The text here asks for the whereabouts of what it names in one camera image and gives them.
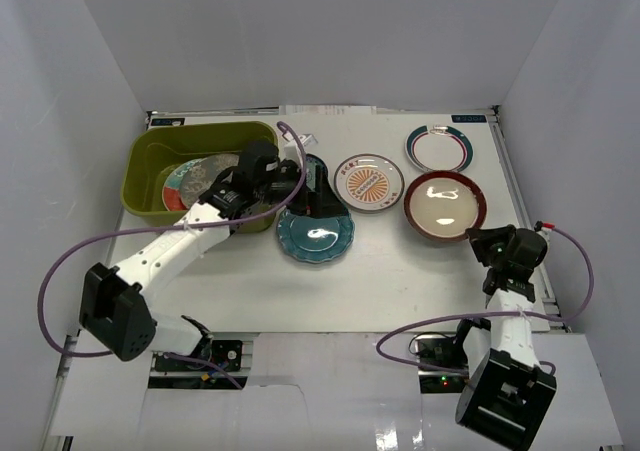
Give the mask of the white plate teal maroon rim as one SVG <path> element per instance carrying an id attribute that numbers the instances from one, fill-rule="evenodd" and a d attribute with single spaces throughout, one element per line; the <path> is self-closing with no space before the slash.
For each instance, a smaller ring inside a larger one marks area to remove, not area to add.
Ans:
<path id="1" fill-rule="evenodd" d="M 404 149 L 411 163 L 424 172 L 462 172 L 474 157 L 471 141 L 451 126 L 420 126 L 409 133 Z"/>

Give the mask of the dark red rimmed plate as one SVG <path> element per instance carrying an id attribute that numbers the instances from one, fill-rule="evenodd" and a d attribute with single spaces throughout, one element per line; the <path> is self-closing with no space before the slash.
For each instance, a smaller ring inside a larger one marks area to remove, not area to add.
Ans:
<path id="1" fill-rule="evenodd" d="M 485 222 L 487 202 L 480 187 L 453 171 L 431 171 L 414 179 L 406 190 L 403 210 L 421 236 L 443 243 L 467 239 L 468 229 Z"/>

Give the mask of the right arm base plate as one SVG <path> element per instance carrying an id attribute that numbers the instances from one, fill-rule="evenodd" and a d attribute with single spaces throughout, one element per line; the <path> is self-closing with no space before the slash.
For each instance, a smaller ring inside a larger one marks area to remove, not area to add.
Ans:
<path id="1" fill-rule="evenodd" d="M 468 361 L 455 338 L 443 333 L 423 333 L 413 337 L 409 352 L 428 369 L 418 371 L 423 395 L 460 394 L 469 381 Z"/>

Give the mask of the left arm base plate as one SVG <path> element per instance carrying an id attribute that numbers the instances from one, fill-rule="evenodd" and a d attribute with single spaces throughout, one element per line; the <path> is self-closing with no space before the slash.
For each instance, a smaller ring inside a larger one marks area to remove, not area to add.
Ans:
<path id="1" fill-rule="evenodd" d="M 197 356 L 208 364 L 155 354 L 148 379 L 149 389 L 240 390 L 246 386 L 251 354 L 242 340 L 213 340 Z"/>

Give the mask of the grey plate with deer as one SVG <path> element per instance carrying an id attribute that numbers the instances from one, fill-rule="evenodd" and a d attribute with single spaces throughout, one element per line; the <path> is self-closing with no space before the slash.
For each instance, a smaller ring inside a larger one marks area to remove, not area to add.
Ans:
<path id="1" fill-rule="evenodd" d="M 180 183 L 179 193 L 183 205 L 189 209 L 222 171 L 236 166 L 238 161 L 239 156 L 233 153 L 218 153 L 197 161 Z"/>

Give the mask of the white plate orange sunburst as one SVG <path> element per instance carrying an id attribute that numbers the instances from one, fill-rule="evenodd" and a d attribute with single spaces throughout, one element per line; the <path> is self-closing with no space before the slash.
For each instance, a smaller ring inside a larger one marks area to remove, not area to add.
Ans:
<path id="1" fill-rule="evenodd" d="M 405 191 L 400 168 L 384 156 L 367 153 L 343 161 L 334 173 L 333 185 L 348 207 L 364 213 L 377 213 L 395 206 Z"/>

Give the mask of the teal scalloped plate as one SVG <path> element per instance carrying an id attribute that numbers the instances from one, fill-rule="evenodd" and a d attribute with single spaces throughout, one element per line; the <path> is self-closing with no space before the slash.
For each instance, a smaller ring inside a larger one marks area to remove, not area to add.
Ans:
<path id="1" fill-rule="evenodd" d="M 297 261 L 321 264 L 333 261 L 350 248 L 355 224 L 349 213 L 330 218 L 280 214 L 276 234 L 283 252 Z"/>

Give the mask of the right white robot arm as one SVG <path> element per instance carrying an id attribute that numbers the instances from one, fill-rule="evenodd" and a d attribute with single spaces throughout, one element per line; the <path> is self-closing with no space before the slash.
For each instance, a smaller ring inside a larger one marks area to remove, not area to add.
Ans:
<path id="1" fill-rule="evenodd" d="M 451 345 L 453 361 L 469 373 L 456 422 L 508 450 L 527 450 L 557 389 L 535 354 L 527 316 L 535 303 L 530 278 L 548 245 L 535 231 L 513 225 L 470 228 L 467 236 L 487 268 L 486 314 L 463 318 Z"/>

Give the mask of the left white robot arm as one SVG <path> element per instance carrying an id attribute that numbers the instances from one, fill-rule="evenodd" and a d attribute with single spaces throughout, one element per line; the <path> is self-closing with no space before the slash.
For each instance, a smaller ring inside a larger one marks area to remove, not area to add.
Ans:
<path id="1" fill-rule="evenodd" d="M 172 229 L 113 267 L 98 263 L 86 273 L 81 326 L 124 362 L 152 351 L 174 353 L 191 370 L 205 367 L 212 332 L 189 316 L 155 312 L 154 302 L 192 262 L 267 209 L 312 219 L 346 216 L 326 172 L 307 171 L 306 164 L 299 154 L 280 159 L 269 141 L 250 142 Z"/>

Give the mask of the red plate with teal flowers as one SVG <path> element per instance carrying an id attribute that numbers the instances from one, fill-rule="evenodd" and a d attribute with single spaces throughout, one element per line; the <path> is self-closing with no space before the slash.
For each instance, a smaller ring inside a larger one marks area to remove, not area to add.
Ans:
<path id="1" fill-rule="evenodd" d="M 167 211 L 182 211 L 187 207 L 182 201 L 180 187 L 186 174 L 203 158 L 196 158 L 184 162 L 171 170 L 164 181 L 161 191 L 162 202 Z"/>

